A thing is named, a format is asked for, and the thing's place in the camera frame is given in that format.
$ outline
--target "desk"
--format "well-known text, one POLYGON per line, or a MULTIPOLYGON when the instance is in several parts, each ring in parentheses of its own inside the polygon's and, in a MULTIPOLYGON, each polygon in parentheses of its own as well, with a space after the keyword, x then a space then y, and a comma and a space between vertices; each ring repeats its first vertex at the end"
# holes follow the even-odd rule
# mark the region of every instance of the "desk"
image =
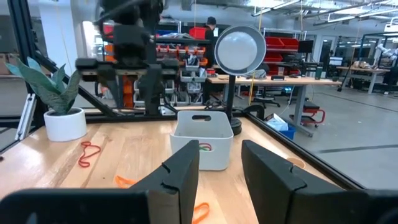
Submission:
MULTIPOLYGON (((243 131, 234 137, 229 167, 224 171, 199 172, 196 204, 210 204, 210 214, 200 224, 258 223, 244 180, 242 140, 255 141, 284 158, 297 157, 246 118, 240 120, 243 131)), ((85 137, 70 142, 50 142, 45 128, 40 128, 3 154, 0 198, 32 187, 116 188, 115 175, 139 180, 171 155, 169 134, 176 124, 176 121, 89 124, 85 137), (99 156, 88 159, 91 166, 85 169, 77 164, 82 141, 102 147, 99 156)), ((332 182, 309 164, 305 170, 332 182)))
MULTIPOLYGON (((228 75, 218 75, 216 78, 207 78, 212 84, 224 84, 224 93, 228 92, 228 75)), ((251 85, 252 80, 246 79, 244 77, 236 78, 235 84, 244 84, 251 85)), ((298 89, 297 102, 294 112, 294 120, 292 125, 294 125, 298 130, 307 133, 310 137, 312 137, 313 133, 307 128, 303 127, 301 123, 301 117, 303 114, 303 107, 305 101, 305 93, 307 89, 307 85, 340 85, 341 82, 333 82, 327 79, 316 80, 311 77, 302 77, 302 78, 289 78, 285 77, 284 81, 273 81, 270 77, 267 77, 265 80, 254 80, 254 85, 293 85, 298 89)))
MULTIPOLYGON (((341 70, 346 70, 346 73, 348 72, 348 67, 337 67, 337 69, 341 69, 341 70)), ((365 69, 365 68, 353 68, 351 67, 349 69, 349 74, 347 74, 347 78, 351 77, 351 78, 363 78, 362 75, 353 75, 351 74, 352 71, 357 71, 357 72, 367 72, 372 74, 372 77, 370 78, 370 85, 369 85, 369 90, 368 90, 368 94, 371 94, 373 92, 373 87, 374 84, 376 82, 376 77, 382 73, 385 72, 390 72, 390 70, 388 69, 365 69)), ((346 78, 346 80, 344 81, 344 83, 342 84, 342 88, 345 87, 348 83, 348 79, 346 78)))

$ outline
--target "green leaf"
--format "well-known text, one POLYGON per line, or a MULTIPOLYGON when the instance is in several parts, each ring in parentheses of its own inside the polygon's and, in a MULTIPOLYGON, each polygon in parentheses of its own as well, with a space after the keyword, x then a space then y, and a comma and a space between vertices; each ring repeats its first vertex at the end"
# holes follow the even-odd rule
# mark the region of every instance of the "green leaf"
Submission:
MULTIPOLYGON (((10 63, 6 63, 6 67, 8 68, 8 70, 10 70, 10 72, 20 78, 24 78, 21 74, 21 71, 19 70, 19 68, 13 64, 10 63)), ((33 91, 37 94, 37 88, 35 86, 30 85, 30 87, 32 87, 33 91)))
POLYGON ((21 74, 21 71, 19 70, 19 68, 13 64, 10 63, 6 63, 6 67, 8 68, 8 70, 10 70, 10 72, 18 77, 24 78, 21 74))
POLYGON ((19 71, 24 78, 24 80, 29 83, 32 87, 38 89, 38 86, 42 86, 48 91, 51 91, 53 93, 56 93, 58 95, 61 94, 60 91, 58 91, 54 86, 55 84, 51 79, 49 79, 46 75, 44 75, 41 72, 38 72, 37 70, 33 68, 29 68, 28 66, 24 65, 19 58, 17 59, 17 66, 19 68, 19 71))
POLYGON ((76 70, 69 78, 67 89, 61 94, 61 97, 69 104, 78 94, 81 73, 76 70))
POLYGON ((34 70, 43 73, 42 67, 37 63, 35 60, 33 60, 31 57, 27 58, 27 64, 29 65, 30 68, 33 68, 34 70))
POLYGON ((68 104, 68 111, 70 111, 70 109, 72 108, 72 106, 75 104, 75 99, 71 100, 71 102, 69 102, 68 104))
POLYGON ((66 73, 65 73, 65 65, 62 65, 58 71, 56 71, 53 75, 52 75, 52 80, 55 82, 55 87, 57 87, 57 89, 63 93, 65 91, 65 86, 63 85, 63 78, 65 77, 66 73))
POLYGON ((62 99, 62 97, 60 97, 60 95, 49 91, 43 86, 37 87, 37 94, 40 96, 43 103, 51 107, 58 114, 64 115, 68 113, 68 104, 62 99))

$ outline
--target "stool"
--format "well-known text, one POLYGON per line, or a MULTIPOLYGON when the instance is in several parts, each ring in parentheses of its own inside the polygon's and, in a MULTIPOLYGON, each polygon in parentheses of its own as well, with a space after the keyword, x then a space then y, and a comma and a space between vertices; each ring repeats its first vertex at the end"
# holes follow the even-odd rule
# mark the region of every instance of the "stool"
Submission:
POLYGON ((251 101, 252 103, 262 103, 264 108, 266 107, 266 103, 277 105, 280 107, 280 104, 275 102, 275 97, 271 95, 264 95, 263 97, 254 97, 253 100, 251 101))
MULTIPOLYGON (((302 116, 301 117, 301 123, 303 125, 306 124, 315 124, 315 127, 318 127, 318 124, 323 123, 325 120, 326 112, 324 110, 321 110, 318 105, 315 103, 312 103, 310 101, 304 101, 304 107, 303 107, 303 113, 309 113, 311 114, 310 116, 302 116), (313 117, 318 113, 322 112, 322 119, 320 121, 317 121, 313 119, 313 117)), ((291 119, 294 119, 294 115, 291 114, 289 115, 291 119)))

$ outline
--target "potted plant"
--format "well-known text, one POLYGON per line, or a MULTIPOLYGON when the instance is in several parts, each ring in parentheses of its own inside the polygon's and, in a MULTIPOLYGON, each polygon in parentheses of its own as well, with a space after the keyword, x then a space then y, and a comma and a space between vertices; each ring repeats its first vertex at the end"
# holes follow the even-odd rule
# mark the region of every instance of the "potted plant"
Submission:
POLYGON ((71 141, 83 137, 87 133, 85 112, 81 108, 73 108, 78 94, 81 74, 75 71, 67 87, 62 80, 65 73, 63 65, 52 78, 46 76, 40 65, 28 58, 24 65, 17 58, 17 65, 7 63, 11 73, 23 78, 47 106, 51 108, 44 113, 47 136, 51 141, 71 141))

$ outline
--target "person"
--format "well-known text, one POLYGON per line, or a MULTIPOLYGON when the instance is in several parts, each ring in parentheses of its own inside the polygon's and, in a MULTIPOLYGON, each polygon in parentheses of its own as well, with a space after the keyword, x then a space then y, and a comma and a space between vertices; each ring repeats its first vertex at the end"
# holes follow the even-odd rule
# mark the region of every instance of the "person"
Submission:
POLYGON ((214 38, 214 29, 216 28, 216 18, 210 16, 207 18, 206 22, 206 34, 205 39, 210 40, 211 44, 206 47, 205 58, 207 58, 207 68, 211 68, 216 62, 214 57, 214 47, 215 47, 215 38, 214 38))

